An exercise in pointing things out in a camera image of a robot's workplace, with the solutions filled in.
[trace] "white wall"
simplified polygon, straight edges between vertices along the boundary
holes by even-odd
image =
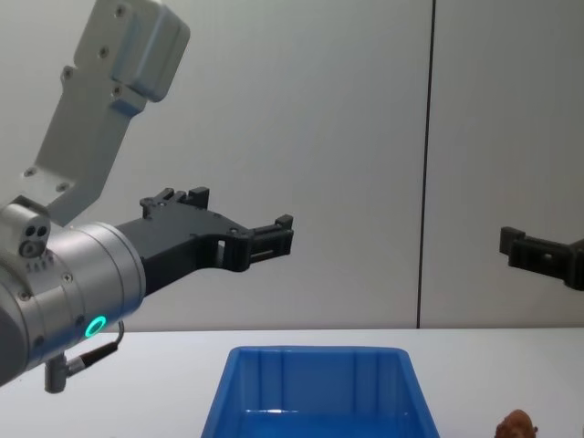
[[[422,326],[584,323],[584,295],[506,267],[501,226],[584,236],[584,3],[438,0]]]
[[[76,223],[206,185],[212,209],[247,226],[291,213],[297,235],[290,257],[149,297],[129,328],[413,327],[431,1],[167,3],[192,30],[176,80]],[[4,5],[2,186],[34,159],[91,7]]]

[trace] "blue container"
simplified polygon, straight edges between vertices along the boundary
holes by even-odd
[[[401,349],[231,351],[203,438],[438,438]]]

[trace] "brown object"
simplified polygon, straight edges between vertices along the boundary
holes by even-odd
[[[517,409],[496,426],[495,438],[536,438],[536,432],[529,415]]]

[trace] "green led ring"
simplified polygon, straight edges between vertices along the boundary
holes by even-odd
[[[101,330],[106,327],[107,323],[108,320],[104,316],[94,318],[85,330],[85,337],[91,338],[93,335],[100,333]]]

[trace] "white table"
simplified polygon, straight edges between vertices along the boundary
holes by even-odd
[[[515,408],[538,438],[582,436],[584,329],[575,328],[130,333],[62,394],[44,393],[43,367],[1,388],[0,437],[199,437],[229,350],[286,344],[406,349],[443,438],[492,438]]]

